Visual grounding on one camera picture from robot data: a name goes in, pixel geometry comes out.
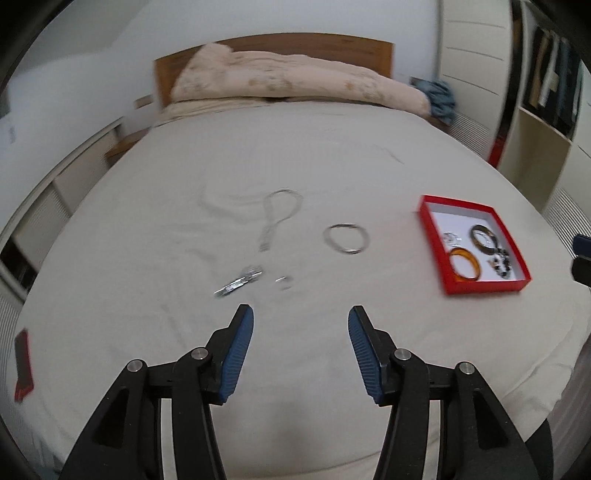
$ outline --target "silver ring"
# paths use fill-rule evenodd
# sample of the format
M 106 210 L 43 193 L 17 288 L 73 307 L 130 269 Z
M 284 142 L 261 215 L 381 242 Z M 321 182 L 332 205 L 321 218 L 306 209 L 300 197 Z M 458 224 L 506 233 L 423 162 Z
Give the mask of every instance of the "silver ring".
M 363 238 L 363 245 L 361 248 L 344 248 L 340 246 L 337 242 L 335 242 L 332 237 L 330 236 L 330 231 L 333 228 L 352 228 L 358 230 L 361 233 L 361 237 Z M 324 230 L 324 241 L 329 244 L 333 249 L 337 252 L 341 252 L 343 254 L 353 255 L 358 254 L 365 250 L 369 246 L 369 234 L 365 228 L 362 226 L 357 225 L 356 223 L 337 223 L 335 225 L 331 225 L 326 230 Z
M 451 248 L 461 247 L 462 246 L 462 239 L 459 235 L 453 232 L 443 232 L 441 236 L 443 238 L 443 242 Z

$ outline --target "orange bangle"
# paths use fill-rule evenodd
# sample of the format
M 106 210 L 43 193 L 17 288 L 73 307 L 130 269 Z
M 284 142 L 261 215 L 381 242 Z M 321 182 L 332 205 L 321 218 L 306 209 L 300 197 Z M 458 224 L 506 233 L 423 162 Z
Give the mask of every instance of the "orange bangle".
M 456 247 L 452 248 L 448 255 L 450 259 L 449 263 L 452 265 L 454 275 L 456 276 L 456 281 L 477 281 L 480 278 L 480 264 L 472 252 L 466 250 L 465 248 Z M 474 269 L 474 277 L 464 277 L 463 275 L 460 275 L 455 268 L 453 268 L 452 257 L 454 255 L 459 255 L 470 262 L 470 265 L 472 265 L 472 268 Z

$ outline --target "folded blanket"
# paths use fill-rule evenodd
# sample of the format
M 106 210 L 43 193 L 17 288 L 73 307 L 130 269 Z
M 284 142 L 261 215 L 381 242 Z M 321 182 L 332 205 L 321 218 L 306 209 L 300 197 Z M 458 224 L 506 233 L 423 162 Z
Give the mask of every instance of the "folded blanket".
M 426 117 L 423 92 L 373 70 L 305 55 L 203 46 L 177 78 L 173 101 L 227 97 L 330 97 L 377 103 Z
M 264 98 L 216 98 L 206 100 L 190 100 L 175 102 L 168 105 L 156 120 L 154 127 L 174 122 L 180 118 L 201 115 L 203 113 L 225 112 L 237 108 L 250 108 L 254 106 L 269 105 Z

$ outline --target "jewelry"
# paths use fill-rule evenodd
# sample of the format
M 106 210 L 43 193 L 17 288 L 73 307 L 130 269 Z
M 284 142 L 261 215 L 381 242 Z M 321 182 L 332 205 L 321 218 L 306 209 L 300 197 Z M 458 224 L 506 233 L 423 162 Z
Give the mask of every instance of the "jewelry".
M 504 249 L 498 249 L 488 264 L 494 268 L 497 275 L 501 278 L 507 279 L 511 276 L 511 262 L 509 260 L 509 252 Z
M 443 235 L 441 237 L 443 238 L 443 242 L 448 247 L 459 247 L 462 244 L 461 237 L 453 232 L 443 232 Z
M 482 243 L 478 237 L 484 237 L 486 243 L 492 244 L 493 246 L 490 247 L 489 245 Z M 487 255 L 496 254 L 499 248 L 498 238 L 494 233 L 491 232 L 490 229 L 488 229 L 484 225 L 474 225 L 472 228 L 470 228 L 470 240 L 472 240 L 472 243 L 478 250 Z
M 464 275 L 461 275 L 456 271 L 456 269 L 454 268 L 453 263 L 452 263 L 452 257 L 454 255 L 458 255 L 459 257 L 463 257 L 470 262 L 470 265 L 472 265 L 472 268 L 474 269 L 474 276 L 473 277 L 465 277 Z M 476 281 L 480 278 L 480 274 L 481 274 L 480 264 L 478 263 L 478 260 L 476 259 L 476 257 L 474 256 L 474 254 L 472 252 L 466 250 L 465 248 L 456 247 L 456 248 L 453 248 L 452 250 L 449 251 L 448 256 L 449 256 L 449 263 L 452 265 L 453 271 L 456 276 L 456 281 Z
M 295 198 L 296 201 L 295 201 L 294 209 L 291 211 L 291 213 L 288 216 L 282 218 L 281 220 L 275 221 L 275 219 L 273 218 L 273 204 L 271 203 L 271 198 L 273 198 L 273 196 L 277 195 L 278 193 L 288 193 L 293 198 Z M 269 250 L 271 248 L 271 240 L 273 239 L 273 235 L 275 234 L 275 230 L 277 229 L 277 225 L 279 225 L 281 222 L 293 217 L 297 212 L 299 212 L 301 209 L 301 203 L 302 203 L 303 199 L 304 199 L 304 197 L 302 197 L 302 195 L 297 193 L 295 190 L 290 190 L 290 189 L 276 190 L 273 193 L 270 193 L 269 195 L 267 195 L 263 199 L 262 207 L 265 210 L 265 217 L 267 219 L 267 226 L 262 231 L 261 244 L 259 246 L 260 252 L 266 252 L 267 250 Z
M 217 292 L 214 292 L 213 295 L 215 297 L 225 297 L 226 295 L 230 295 L 230 293 L 232 293 L 234 290 L 243 287 L 247 283 L 258 280 L 262 274 L 262 267 L 246 267 L 240 274 L 239 278 L 230 282 L 228 285 L 221 288 Z
M 335 242 L 332 237 L 330 236 L 330 232 L 333 228 L 351 228 L 357 230 L 361 237 L 363 238 L 363 245 L 361 248 L 344 248 L 340 246 L 337 242 Z M 337 252 L 341 252 L 343 254 L 358 254 L 365 250 L 369 246 L 369 234 L 365 228 L 362 226 L 357 225 L 356 223 L 337 223 L 335 225 L 331 225 L 326 230 L 324 230 L 324 241 L 329 244 L 334 250 Z
M 293 282 L 293 277 L 290 275 L 286 275 L 285 277 L 280 277 L 277 280 L 275 280 L 275 283 L 277 283 L 279 286 L 281 286 L 282 290 L 288 290 L 289 288 L 291 288 L 291 282 Z

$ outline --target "hanging clothes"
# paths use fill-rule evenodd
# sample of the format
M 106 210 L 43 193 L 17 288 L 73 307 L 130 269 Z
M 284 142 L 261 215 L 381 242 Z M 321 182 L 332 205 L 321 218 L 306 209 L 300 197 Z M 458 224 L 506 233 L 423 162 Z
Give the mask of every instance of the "hanging clothes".
M 570 46 L 569 58 L 567 59 L 566 76 L 564 78 L 564 99 L 558 105 L 556 128 L 559 132 L 568 136 L 574 127 L 573 107 L 578 103 L 577 86 L 579 86 L 579 71 L 581 68 L 581 58 Z
M 538 109 L 543 110 L 548 101 L 548 95 L 550 94 L 550 85 L 554 80 L 554 69 L 556 68 L 556 57 L 558 56 L 558 35 L 552 32 L 552 51 L 550 53 L 550 59 L 544 68 L 544 81 L 540 90 L 540 97 L 538 98 Z
M 548 67 L 548 74 L 551 76 L 550 79 L 550 90 L 548 91 L 548 99 L 546 105 L 539 111 L 539 116 L 549 125 L 554 124 L 556 118 L 556 109 L 558 104 L 558 84 L 560 83 L 560 69 L 563 62 L 564 44 L 558 40 L 558 52 L 556 54 L 556 62 L 554 68 Z
M 551 34 L 548 30 L 537 27 L 534 33 L 532 44 L 532 62 L 530 74 L 524 95 L 524 107 L 532 112 L 537 111 L 538 98 L 540 96 L 542 66 L 545 55 L 551 41 Z
M 577 85 L 574 88 L 574 101 L 573 101 L 573 114 L 571 119 L 573 125 L 577 122 L 577 116 L 579 114 L 579 106 L 581 103 L 581 88 L 583 87 L 583 64 L 579 60 L 579 73 L 577 75 Z
M 556 92 L 556 114 L 552 125 L 558 126 L 558 117 L 564 109 L 567 90 L 567 76 L 569 75 L 570 44 L 566 38 L 560 39 L 560 70 L 558 71 L 558 90 Z

